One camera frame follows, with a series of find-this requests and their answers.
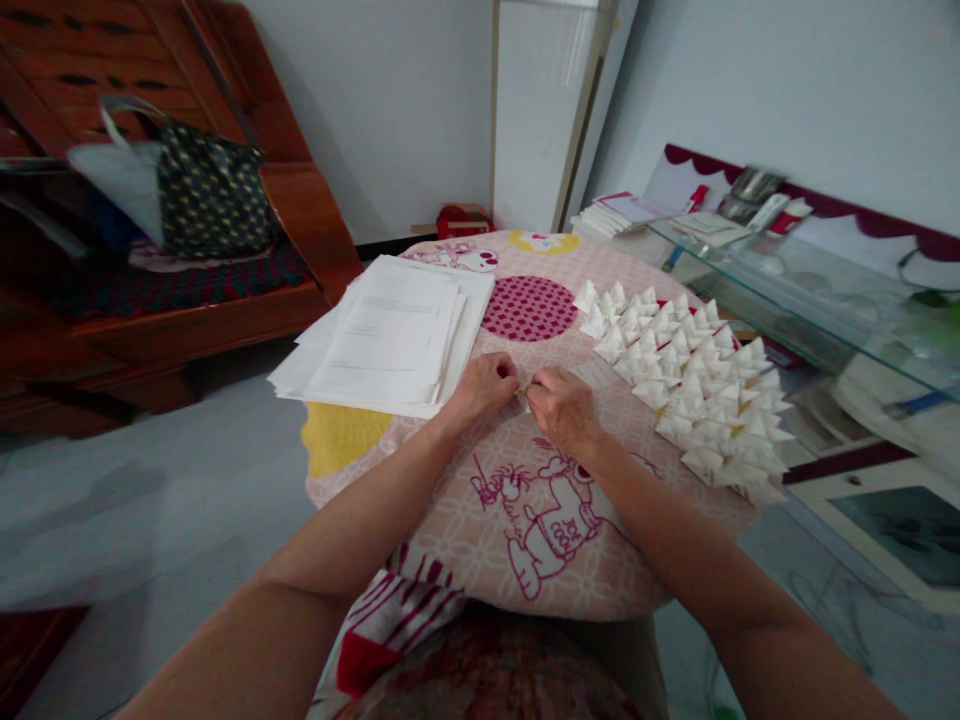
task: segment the forearm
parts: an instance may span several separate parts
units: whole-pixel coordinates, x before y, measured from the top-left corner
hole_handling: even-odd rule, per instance
[[[319,510],[258,577],[331,598],[362,592],[423,515],[472,422],[445,410]]]
[[[644,559],[707,631],[750,718],[902,718],[709,518],[604,435],[576,455]]]
[[[441,412],[318,510],[121,717],[302,718],[350,605],[423,514],[470,422]]]
[[[677,497],[603,434],[577,457],[600,483],[651,569],[703,628],[738,627],[807,616],[709,518]]]

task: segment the yellow patch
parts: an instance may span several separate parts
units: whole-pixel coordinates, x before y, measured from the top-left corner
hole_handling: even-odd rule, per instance
[[[310,458],[310,477],[322,478],[356,462],[377,444],[393,415],[339,405],[306,403],[300,439]]]
[[[537,255],[564,255],[580,247],[580,238],[576,235],[559,233],[530,233],[514,230],[507,240],[518,250]]]

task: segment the stack of paper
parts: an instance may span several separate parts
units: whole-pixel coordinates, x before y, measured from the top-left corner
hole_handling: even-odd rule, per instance
[[[651,220],[674,214],[669,209],[632,193],[597,198],[583,210],[577,220],[595,234],[612,239],[617,235],[637,230]]]
[[[712,212],[679,215],[670,218],[670,224],[680,232],[692,235],[711,247],[723,247],[727,243],[753,234],[753,230],[747,230],[743,225],[738,225],[733,220]]]
[[[433,417],[470,358],[493,283],[382,255],[268,379],[278,397]]]

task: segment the finger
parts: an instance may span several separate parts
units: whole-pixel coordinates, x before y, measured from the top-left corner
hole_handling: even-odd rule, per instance
[[[508,375],[503,380],[500,381],[500,384],[504,388],[504,393],[509,395],[516,395],[517,390],[520,389],[520,378],[516,375]]]
[[[497,369],[497,374],[500,377],[516,377],[517,376],[517,364],[513,362],[513,358],[510,357],[510,353],[498,352],[490,353],[491,360],[494,361]]]
[[[556,390],[560,385],[563,384],[563,378],[557,372],[561,368],[541,368],[537,370],[536,375],[533,376],[533,382],[543,385],[547,390]]]
[[[544,405],[544,403],[546,403],[547,398],[550,397],[550,391],[547,390],[543,385],[531,383],[527,387],[526,395],[531,407],[536,407],[539,409]]]

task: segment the cartoon print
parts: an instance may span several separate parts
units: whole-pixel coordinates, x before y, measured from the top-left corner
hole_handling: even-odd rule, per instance
[[[534,442],[553,449],[543,438]],[[645,458],[631,454],[656,474]],[[539,596],[543,580],[562,572],[577,550],[597,536],[602,522],[611,524],[630,542],[613,503],[598,488],[595,490],[593,478],[573,457],[558,451],[538,475],[550,483],[557,505],[539,515],[529,505],[524,506],[531,525],[522,538],[510,538],[507,542],[510,564],[524,597],[530,601]]]
[[[580,247],[580,238],[576,235],[561,233],[530,233],[515,230],[507,240],[515,248],[538,255],[563,255]]]
[[[476,455],[473,456],[473,462],[480,474],[471,477],[470,483],[480,496],[484,512],[487,510],[487,505],[496,505],[499,502],[519,534],[519,522],[522,518],[513,504],[520,499],[523,490],[530,489],[530,481],[533,477],[522,467],[508,463],[497,468],[490,476],[490,480],[487,480]]]
[[[481,250],[475,242],[438,242],[427,250],[408,251],[400,257],[473,272],[493,272],[500,262],[497,253]]]

